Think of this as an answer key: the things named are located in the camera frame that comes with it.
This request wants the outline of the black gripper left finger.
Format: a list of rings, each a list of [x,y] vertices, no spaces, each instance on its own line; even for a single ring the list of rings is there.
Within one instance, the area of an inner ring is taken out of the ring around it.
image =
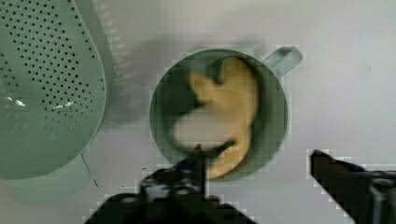
[[[204,194],[205,168],[205,153],[198,144],[187,158],[146,176],[139,184],[140,193],[147,201],[170,199],[177,194]]]

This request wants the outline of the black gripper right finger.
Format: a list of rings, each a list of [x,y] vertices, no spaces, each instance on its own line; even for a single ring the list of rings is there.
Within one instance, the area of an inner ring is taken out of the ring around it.
[[[395,171],[368,171],[315,149],[310,174],[355,224],[395,224]]]

